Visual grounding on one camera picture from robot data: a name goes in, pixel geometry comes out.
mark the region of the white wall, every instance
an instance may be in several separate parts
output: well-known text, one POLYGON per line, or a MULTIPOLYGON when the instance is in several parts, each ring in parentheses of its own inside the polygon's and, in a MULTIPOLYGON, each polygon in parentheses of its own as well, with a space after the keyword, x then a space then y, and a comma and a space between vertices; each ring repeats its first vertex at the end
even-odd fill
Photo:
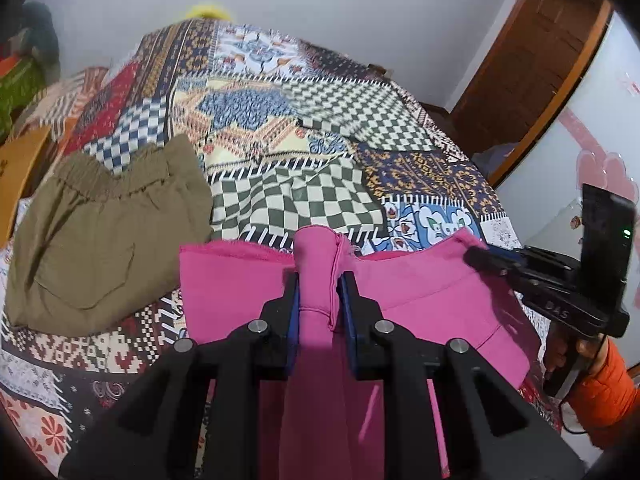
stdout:
MULTIPOLYGON (((640 48, 619 15, 614 14, 590 68, 568 104, 609 153, 619 153, 626 175, 640 178, 640 48)), ((579 196, 576 162, 580 146, 559 121, 497 189, 521 240, 539 232, 579 196)), ((640 362, 640 310, 634 295, 640 283, 638 250, 632 252, 624 303, 631 314, 625 336, 617 341, 627 365, 640 362)))
POLYGON ((237 22, 288 34, 394 70, 420 101, 444 106, 504 0, 38 0, 53 14, 62 75, 108 65, 146 32, 216 2, 237 22))
POLYGON ((502 26, 507 21, 507 18, 511 13, 511 9, 513 9, 513 6, 516 3, 516 1, 517 0, 504 0, 502 2, 502 5, 498 10, 498 14, 496 14, 496 17, 494 19, 494 22, 491 24, 491 27, 489 27, 487 34, 485 35, 484 39, 481 41, 480 46, 478 47, 478 50, 476 50, 476 54, 473 56, 471 62, 466 67, 466 70, 464 75, 462 76, 462 79, 460 80, 460 82, 455 87, 454 91, 451 93, 451 95, 447 99, 447 104, 445 105, 445 108, 448 112, 453 110, 453 108, 456 106, 456 103, 460 100, 460 98, 462 97, 462 94, 465 92, 466 87, 469 86, 469 83, 471 83, 471 80, 476 75, 476 72, 480 68, 480 65, 484 61, 484 58, 486 57, 487 53, 491 49, 492 45, 494 44, 495 39, 498 37, 498 34, 500 34, 500 31, 502 30, 502 26))

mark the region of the pink garment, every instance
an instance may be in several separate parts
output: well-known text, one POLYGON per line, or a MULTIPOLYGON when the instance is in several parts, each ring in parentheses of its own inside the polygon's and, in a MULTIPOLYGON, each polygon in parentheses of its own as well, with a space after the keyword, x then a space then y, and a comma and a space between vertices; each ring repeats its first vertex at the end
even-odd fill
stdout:
POLYGON ((356 257, 344 236, 308 226, 296 233, 293 256, 240 241, 181 248, 183 308, 190 337, 200 344, 258 317, 267 300, 282 296, 286 274, 299 272, 296 366, 286 384, 260 390, 262 478, 384 476, 382 388, 353 379, 338 326, 335 288, 345 270, 385 319, 425 340, 462 337, 520 386, 540 340, 504 280, 481 277, 464 263, 471 246, 483 243, 459 230, 423 251, 356 257))

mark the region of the khaki shorts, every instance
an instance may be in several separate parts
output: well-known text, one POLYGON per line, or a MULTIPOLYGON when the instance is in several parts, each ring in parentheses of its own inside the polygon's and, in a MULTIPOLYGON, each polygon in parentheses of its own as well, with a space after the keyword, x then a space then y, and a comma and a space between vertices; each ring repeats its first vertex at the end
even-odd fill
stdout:
POLYGON ((145 146, 120 176, 73 153, 15 236, 9 320, 64 336, 110 328, 178 286, 180 245, 209 239, 212 205, 187 136, 145 146))

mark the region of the orange sleeve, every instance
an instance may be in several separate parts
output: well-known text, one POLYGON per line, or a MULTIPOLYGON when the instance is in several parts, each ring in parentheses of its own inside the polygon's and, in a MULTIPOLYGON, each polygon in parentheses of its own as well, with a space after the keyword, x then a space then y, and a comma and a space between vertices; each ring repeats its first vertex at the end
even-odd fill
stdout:
POLYGON ((568 402, 594 446, 606 449, 617 442, 630 414, 640 406, 640 390, 634 387, 610 338, 602 370, 576 384, 568 402))

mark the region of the silver screw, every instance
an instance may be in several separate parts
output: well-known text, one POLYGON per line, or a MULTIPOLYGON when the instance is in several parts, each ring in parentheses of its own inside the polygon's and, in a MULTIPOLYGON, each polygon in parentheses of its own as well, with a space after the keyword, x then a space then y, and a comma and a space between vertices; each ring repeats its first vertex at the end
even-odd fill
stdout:
POLYGON ((269 325, 263 319, 254 319, 253 321, 249 322, 248 326, 249 326, 249 330, 251 330, 251 332, 254 332, 256 334, 261 334, 262 332, 267 330, 269 325))
POLYGON ((386 319, 381 319, 380 321, 377 321, 376 324, 373 327, 378 332, 383 333, 383 334, 388 334, 388 333, 394 331, 394 324, 391 323, 390 321, 386 320, 386 319))
POLYGON ((451 340, 451 342, 449 343, 449 347, 454 352, 458 352, 459 354, 463 354, 467 350, 469 350, 469 343, 466 342, 465 339, 462 339, 461 337, 457 337, 457 338, 451 340))
POLYGON ((193 348, 193 345, 193 340, 185 337, 183 339, 178 339, 178 341, 174 343, 174 350, 182 354, 191 350, 193 348))

